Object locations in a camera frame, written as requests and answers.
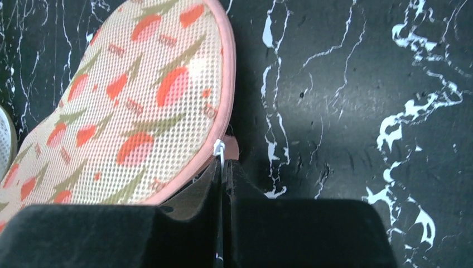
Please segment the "floral mesh laundry bag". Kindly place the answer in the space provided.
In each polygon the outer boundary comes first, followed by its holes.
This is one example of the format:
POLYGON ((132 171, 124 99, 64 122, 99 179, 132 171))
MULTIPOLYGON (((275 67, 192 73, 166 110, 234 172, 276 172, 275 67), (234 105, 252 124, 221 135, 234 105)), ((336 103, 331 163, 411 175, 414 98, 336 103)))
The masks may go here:
POLYGON ((219 1, 125 1, 1 180, 1 230, 34 204, 161 204, 216 157, 235 92, 219 1))

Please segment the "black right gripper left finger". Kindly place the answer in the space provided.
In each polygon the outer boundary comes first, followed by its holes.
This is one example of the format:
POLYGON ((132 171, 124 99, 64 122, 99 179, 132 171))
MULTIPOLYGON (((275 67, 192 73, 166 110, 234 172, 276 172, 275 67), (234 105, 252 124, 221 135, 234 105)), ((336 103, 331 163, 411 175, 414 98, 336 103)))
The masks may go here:
POLYGON ((1 234, 2 267, 213 267, 221 166, 160 205, 30 205, 1 234))

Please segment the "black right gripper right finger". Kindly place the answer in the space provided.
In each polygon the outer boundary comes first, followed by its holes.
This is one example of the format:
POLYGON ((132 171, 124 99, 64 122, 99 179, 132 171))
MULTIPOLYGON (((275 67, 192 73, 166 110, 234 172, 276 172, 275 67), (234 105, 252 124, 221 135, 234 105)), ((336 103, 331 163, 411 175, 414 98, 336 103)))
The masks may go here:
POLYGON ((225 267, 396 267, 382 220, 348 199, 269 199, 241 164, 223 167, 225 267))

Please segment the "white zipper pull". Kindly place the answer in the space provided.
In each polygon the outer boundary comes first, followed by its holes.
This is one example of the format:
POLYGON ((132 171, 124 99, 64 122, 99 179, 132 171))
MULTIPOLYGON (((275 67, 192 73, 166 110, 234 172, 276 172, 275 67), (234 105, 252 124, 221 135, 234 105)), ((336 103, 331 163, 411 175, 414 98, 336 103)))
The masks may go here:
POLYGON ((220 140, 217 139, 213 145, 213 155, 217 158, 219 158, 220 161, 220 168, 221 168, 221 174, 223 174, 224 171, 224 162, 225 162, 225 149, 226 149, 226 144, 220 140))

